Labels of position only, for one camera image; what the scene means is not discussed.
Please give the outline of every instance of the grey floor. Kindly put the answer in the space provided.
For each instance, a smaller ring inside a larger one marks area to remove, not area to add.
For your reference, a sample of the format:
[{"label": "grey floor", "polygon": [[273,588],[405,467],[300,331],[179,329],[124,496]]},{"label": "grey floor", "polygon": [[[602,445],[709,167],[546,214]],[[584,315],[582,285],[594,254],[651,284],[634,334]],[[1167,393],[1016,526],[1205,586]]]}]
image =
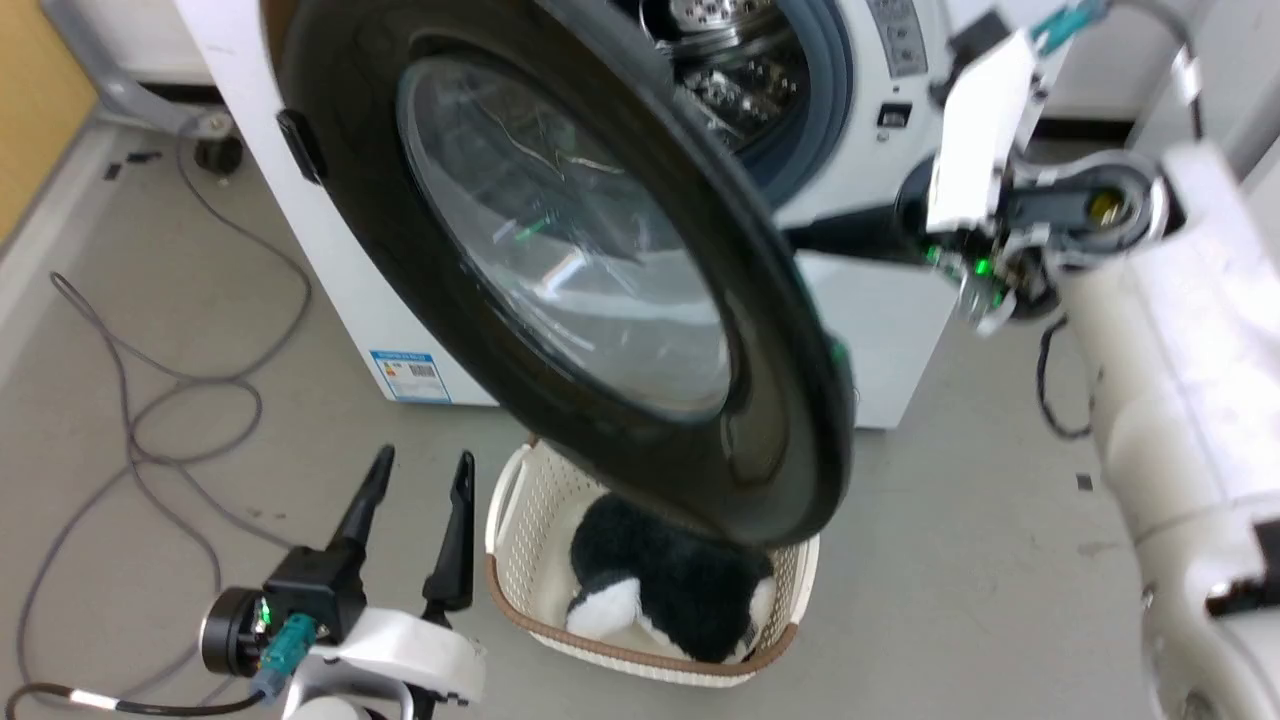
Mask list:
[{"label": "grey floor", "polygon": [[[100,232],[69,277],[122,336],[188,372],[232,369],[284,325],[297,284],[214,224],[177,182],[168,152],[128,165]],[[301,259],[260,176],[210,200]],[[1087,445],[1056,442],[1033,397],[1038,328],[980,341],[947,329],[902,425],[856,441],[854,489],[823,536],[809,614],[786,656],[733,691],[659,685],[557,655],[509,625],[483,585],[457,625],[488,647],[476,717],[1102,719],[1148,716],[1139,674],[1138,582]],[[132,396],[166,378],[129,361]],[[1070,342],[1051,365],[1053,397],[1084,401]],[[193,468],[211,493],[297,542],[321,543],[379,445],[399,448],[365,570],[370,600],[413,610],[448,512],[463,448],[481,503],[525,432],[497,410],[397,406],[380,396],[328,299],[253,378],[257,433]],[[197,393],[142,428],[157,451],[216,445],[251,404]],[[64,304],[49,309],[0,388],[0,684],[17,684],[13,624],[55,530],[122,464],[114,375],[101,341]],[[147,480],[212,538],[225,582],[255,584],[279,552],[229,528],[166,470]],[[119,691],[191,646],[212,597],[201,552],[128,486],[70,539],[29,637],[38,679]],[[195,700],[216,684],[198,665],[152,693]],[[239,688],[228,691],[227,697]],[[61,715],[24,703],[20,716]],[[257,708],[255,716],[271,716]]]}]

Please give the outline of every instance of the laundry basket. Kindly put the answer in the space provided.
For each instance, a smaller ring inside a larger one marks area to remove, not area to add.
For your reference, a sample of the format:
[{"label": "laundry basket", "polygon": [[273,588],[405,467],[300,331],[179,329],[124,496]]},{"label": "laundry basket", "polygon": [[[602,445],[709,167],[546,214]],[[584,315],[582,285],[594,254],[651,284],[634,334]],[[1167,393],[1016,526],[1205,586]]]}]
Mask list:
[{"label": "laundry basket", "polygon": [[777,660],[795,638],[818,570],[818,538],[771,553],[777,600],[755,652],[739,664],[709,664],[590,641],[563,630],[577,592],[568,564],[572,529],[605,491],[549,445],[532,441],[507,461],[485,523],[485,574],[494,602],[538,642],[631,675],[666,683],[728,688]]}]

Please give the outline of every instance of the washing machine door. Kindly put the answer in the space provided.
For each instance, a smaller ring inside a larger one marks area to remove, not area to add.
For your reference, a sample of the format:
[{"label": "washing machine door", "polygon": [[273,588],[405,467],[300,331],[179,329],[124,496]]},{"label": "washing machine door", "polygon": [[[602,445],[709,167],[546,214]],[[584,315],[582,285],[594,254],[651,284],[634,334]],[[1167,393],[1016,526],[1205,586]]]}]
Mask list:
[{"label": "washing machine door", "polygon": [[737,542],[831,519],[849,360],[740,165],[608,0],[308,0],[279,79],[302,170],[532,432]]}]

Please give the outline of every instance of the black square sticker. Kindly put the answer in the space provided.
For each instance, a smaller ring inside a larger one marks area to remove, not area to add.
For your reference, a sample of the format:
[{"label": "black square sticker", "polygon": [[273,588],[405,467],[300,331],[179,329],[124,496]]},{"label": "black square sticker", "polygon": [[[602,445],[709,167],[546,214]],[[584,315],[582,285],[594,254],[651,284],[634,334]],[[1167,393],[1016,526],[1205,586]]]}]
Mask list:
[{"label": "black square sticker", "polygon": [[886,102],[881,105],[879,119],[876,120],[876,124],[882,128],[905,128],[910,119],[910,102]]}]

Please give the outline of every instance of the plush toy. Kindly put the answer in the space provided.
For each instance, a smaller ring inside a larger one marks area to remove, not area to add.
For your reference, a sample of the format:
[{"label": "plush toy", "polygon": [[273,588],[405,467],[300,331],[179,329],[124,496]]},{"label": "plush toy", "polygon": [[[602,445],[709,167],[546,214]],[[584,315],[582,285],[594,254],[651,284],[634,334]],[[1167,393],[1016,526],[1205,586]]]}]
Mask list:
[{"label": "plush toy", "polygon": [[700,662],[746,659],[777,593],[763,551],[696,536],[613,493],[588,507],[570,561],[581,591],[566,630],[603,639],[639,624]]}]

